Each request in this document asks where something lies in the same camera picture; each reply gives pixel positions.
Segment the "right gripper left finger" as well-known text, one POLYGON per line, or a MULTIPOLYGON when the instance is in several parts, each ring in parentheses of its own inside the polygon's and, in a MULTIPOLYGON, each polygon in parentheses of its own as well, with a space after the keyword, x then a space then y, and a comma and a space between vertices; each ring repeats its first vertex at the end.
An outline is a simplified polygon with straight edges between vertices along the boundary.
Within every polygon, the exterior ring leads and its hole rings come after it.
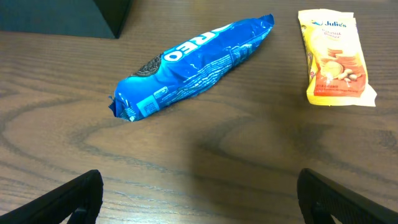
POLYGON ((1 215, 1 224, 95 224, 103 203, 103 180, 90 170, 41 197, 1 215))

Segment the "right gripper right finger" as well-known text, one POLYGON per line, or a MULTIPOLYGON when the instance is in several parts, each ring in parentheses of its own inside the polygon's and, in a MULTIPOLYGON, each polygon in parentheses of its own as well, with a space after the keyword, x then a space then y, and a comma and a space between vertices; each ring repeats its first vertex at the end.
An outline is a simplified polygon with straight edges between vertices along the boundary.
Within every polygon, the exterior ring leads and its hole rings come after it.
POLYGON ((300 171, 297 196, 306 224, 397 224, 397 212, 308 168, 300 171))

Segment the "blue Oreo cookie pack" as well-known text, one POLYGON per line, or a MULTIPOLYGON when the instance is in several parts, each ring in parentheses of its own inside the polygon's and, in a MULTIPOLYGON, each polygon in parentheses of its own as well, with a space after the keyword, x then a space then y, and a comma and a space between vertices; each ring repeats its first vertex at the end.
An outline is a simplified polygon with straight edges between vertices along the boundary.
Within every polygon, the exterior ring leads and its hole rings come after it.
POLYGON ((118 83, 109 108, 117 118, 139 121, 207 91, 247 60, 274 24, 271 14, 244 19, 166 50, 118 83))

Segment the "yellow Julie's biscuit packet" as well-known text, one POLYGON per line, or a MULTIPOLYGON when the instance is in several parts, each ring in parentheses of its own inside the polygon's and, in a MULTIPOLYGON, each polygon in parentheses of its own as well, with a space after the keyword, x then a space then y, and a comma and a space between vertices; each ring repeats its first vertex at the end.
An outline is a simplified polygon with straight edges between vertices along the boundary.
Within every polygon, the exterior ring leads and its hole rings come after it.
POLYGON ((298 12, 307 54, 309 103, 318 106, 375 106, 352 12, 308 9, 298 12))

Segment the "dark green open box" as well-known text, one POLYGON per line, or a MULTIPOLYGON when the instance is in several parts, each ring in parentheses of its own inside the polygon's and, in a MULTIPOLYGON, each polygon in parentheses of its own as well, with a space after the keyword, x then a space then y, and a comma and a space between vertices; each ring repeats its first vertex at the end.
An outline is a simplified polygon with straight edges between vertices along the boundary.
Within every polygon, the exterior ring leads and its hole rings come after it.
POLYGON ((132 0, 1 0, 1 30, 119 38, 132 0))

